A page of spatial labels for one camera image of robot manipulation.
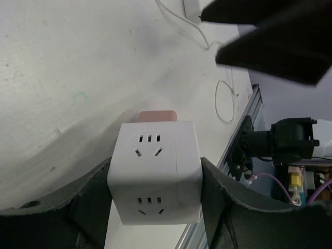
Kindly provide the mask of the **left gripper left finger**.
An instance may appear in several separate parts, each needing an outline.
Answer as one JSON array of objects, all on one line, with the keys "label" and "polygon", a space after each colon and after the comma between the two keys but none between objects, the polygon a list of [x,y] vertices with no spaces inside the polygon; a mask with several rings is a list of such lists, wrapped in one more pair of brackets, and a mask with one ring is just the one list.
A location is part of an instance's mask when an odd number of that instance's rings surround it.
[{"label": "left gripper left finger", "polygon": [[19,208],[1,211],[1,248],[104,248],[112,196],[110,159]]}]

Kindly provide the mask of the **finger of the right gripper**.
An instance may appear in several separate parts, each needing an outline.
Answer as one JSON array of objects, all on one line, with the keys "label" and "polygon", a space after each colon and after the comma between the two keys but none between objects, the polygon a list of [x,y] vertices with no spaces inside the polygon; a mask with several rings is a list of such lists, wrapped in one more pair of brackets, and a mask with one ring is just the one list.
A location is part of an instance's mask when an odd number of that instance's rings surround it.
[{"label": "finger of the right gripper", "polygon": [[204,7],[200,20],[210,23],[257,25],[278,12],[311,3],[316,7],[331,1],[216,0]]},{"label": "finger of the right gripper", "polygon": [[315,86],[331,68],[331,17],[265,23],[220,49],[215,61]]}]

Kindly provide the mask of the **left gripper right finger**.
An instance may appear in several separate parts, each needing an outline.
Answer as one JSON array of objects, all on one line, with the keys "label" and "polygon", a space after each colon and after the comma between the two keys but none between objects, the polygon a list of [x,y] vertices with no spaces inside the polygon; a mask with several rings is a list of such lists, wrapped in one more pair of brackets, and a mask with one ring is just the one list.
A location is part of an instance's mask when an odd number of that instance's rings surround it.
[{"label": "left gripper right finger", "polygon": [[298,207],[263,196],[202,158],[209,248],[331,248],[331,201]]}]

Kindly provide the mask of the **white charger block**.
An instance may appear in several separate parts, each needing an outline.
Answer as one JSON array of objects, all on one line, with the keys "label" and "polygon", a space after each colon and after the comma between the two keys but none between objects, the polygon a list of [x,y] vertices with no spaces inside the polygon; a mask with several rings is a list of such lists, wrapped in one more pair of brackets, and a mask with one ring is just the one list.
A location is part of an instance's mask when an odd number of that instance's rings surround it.
[{"label": "white charger block", "polygon": [[185,17],[194,22],[200,22],[202,6],[199,0],[183,0]]}]

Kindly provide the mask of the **white power strip socket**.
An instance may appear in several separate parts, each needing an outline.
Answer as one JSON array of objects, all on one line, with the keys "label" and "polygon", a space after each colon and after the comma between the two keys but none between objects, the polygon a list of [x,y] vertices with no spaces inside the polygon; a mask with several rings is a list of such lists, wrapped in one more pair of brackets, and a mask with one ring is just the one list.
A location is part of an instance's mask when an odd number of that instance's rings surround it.
[{"label": "white power strip socket", "polygon": [[192,121],[124,123],[107,184],[125,226],[195,224],[202,175]]}]

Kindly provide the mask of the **pink plug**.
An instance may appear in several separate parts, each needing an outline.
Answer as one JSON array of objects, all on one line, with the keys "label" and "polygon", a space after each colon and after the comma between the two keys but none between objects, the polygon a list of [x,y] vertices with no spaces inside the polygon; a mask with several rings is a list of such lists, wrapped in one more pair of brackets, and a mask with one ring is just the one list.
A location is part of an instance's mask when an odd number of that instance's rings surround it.
[{"label": "pink plug", "polygon": [[138,122],[177,121],[177,113],[173,110],[150,110],[139,113]]}]

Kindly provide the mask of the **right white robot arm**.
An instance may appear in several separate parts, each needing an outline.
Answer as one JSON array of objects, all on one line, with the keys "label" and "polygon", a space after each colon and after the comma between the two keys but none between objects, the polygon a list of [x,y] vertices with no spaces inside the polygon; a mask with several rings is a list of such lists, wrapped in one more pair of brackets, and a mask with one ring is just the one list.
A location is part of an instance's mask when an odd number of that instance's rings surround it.
[{"label": "right white robot arm", "polygon": [[[220,48],[218,65],[315,86],[331,68],[331,1],[212,1],[201,21],[254,28]],[[311,159],[321,139],[311,118],[278,121],[269,131],[246,132],[238,142],[249,157],[286,163]]]}]

